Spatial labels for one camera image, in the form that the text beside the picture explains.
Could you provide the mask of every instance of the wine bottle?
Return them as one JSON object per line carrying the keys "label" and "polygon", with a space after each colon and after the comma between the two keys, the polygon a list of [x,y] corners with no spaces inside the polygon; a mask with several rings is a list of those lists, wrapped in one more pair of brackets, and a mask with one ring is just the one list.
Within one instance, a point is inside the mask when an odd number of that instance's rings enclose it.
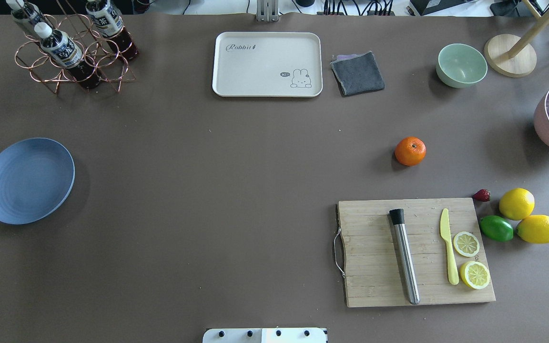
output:
{"label": "wine bottle", "polygon": [[53,29],[45,22],[35,25],[35,33],[41,38],[41,49],[69,71],[81,87],[93,89],[101,83],[99,68],[86,63],[83,52],[67,33]]}
{"label": "wine bottle", "polygon": [[96,29],[108,40],[107,43],[112,50],[119,50],[120,54],[128,61],[139,55],[137,45],[132,41],[130,33],[126,30],[124,22],[122,22],[122,17],[120,17],[110,0],[88,0],[86,12],[92,19]]}
{"label": "wine bottle", "polygon": [[35,33],[35,25],[38,22],[45,22],[48,26],[52,27],[46,17],[41,13],[40,9],[31,4],[30,2],[24,2],[24,0],[6,0],[8,6],[11,8],[11,15],[14,22],[26,33],[28,36],[35,39],[37,33]]}

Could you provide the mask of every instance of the gray cloth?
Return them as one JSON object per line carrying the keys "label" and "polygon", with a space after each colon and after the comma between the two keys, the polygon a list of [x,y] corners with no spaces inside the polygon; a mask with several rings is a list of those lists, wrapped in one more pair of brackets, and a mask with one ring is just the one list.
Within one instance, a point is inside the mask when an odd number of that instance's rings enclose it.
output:
{"label": "gray cloth", "polygon": [[371,51],[351,58],[340,59],[330,63],[334,75],[342,86],[344,95],[355,95],[366,91],[379,91],[385,88],[385,82],[376,65]]}

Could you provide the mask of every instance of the knife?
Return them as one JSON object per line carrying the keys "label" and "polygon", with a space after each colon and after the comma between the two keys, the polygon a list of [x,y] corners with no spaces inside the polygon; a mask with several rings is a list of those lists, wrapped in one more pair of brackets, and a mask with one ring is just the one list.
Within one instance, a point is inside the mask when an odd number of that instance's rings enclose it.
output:
{"label": "knife", "polygon": [[389,211],[391,222],[395,229],[395,238],[397,239],[398,251],[401,253],[401,265],[404,272],[404,281],[406,282],[406,291],[408,301],[416,305],[420,301],[418,295],[417,278],[414,274],[414,264],[412,263],[412,254],[410,253],[410,244],[406,234],[406,225],[404,224],[404,210],[392,209]]}
{"label": "knife", "polygon": [[448,209],[442,210],[440,217],[440,236],[446,242],[446,257],[448,265],[448,282],[451,284],[459,283],[459,272],[457,271],[457,262],[455,261],[455,252],[450,238],[450,222],[448,220]]}

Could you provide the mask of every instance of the cutting board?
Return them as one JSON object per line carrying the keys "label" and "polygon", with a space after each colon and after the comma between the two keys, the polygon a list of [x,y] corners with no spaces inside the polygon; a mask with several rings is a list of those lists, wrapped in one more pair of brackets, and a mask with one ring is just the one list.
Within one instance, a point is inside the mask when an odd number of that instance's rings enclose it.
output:
{"label": "cutting board", "polygon": [[358,200],[338,202],[344,249],[346,305],[411,306],[400,278],[394,235],[388,212],[404,209],[420,305],[494,302],[492,280],[484,289],[471,289],[463,280],[451,285],[447,276],[446,245],[440,237],[440,215],[448,208],[450,232],[471,232],[480,242],[472,258],[455,252],[457,269],[467,261],[488,267],[484,244],[471,198]]}

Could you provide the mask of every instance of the mint green bowl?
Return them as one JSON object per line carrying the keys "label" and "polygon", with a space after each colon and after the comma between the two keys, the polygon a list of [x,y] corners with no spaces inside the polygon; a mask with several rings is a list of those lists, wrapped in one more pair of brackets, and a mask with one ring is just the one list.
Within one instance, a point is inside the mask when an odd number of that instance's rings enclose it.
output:
{"label": "mint green bowl", "polygon": [[450,87],[465,88],[480,82],[486,76],[488,66],[478,50],[455,43],[440,50],[436,71],[440,80]]}

